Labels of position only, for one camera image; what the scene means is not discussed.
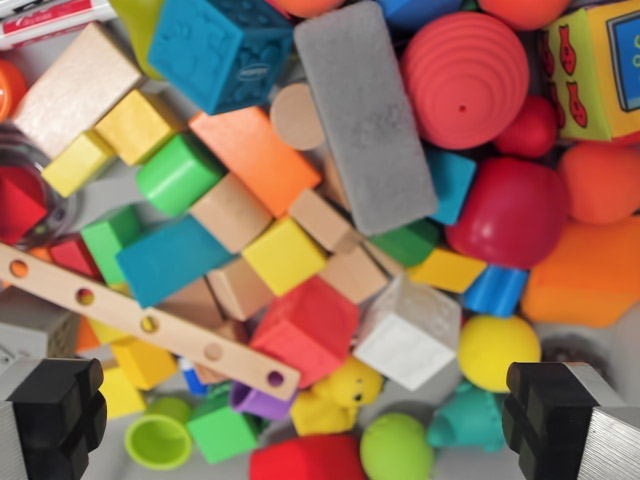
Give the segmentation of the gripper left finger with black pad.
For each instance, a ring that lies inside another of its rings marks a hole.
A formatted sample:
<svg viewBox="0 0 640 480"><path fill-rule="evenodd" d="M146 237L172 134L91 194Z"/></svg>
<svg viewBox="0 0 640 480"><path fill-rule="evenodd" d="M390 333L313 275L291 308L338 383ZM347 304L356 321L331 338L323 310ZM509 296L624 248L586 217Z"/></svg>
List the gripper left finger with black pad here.
<svg viewBox="0 0 640 480"><path fill-rule="evenodd" d="M80 479L103 439L96 359L20 359L1 374L1 477Z"/></svg>

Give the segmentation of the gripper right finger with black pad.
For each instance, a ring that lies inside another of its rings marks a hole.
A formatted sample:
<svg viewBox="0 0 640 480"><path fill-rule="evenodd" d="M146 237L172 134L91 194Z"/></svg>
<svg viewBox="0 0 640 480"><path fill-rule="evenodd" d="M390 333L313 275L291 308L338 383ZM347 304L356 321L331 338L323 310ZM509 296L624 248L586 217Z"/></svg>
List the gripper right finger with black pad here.
<svg viewBox="0 0 640 480"><path fill-rule="evenodd" d="M527 479L637 479L639 408L586 363L510 365L502 426Z"/></svg>

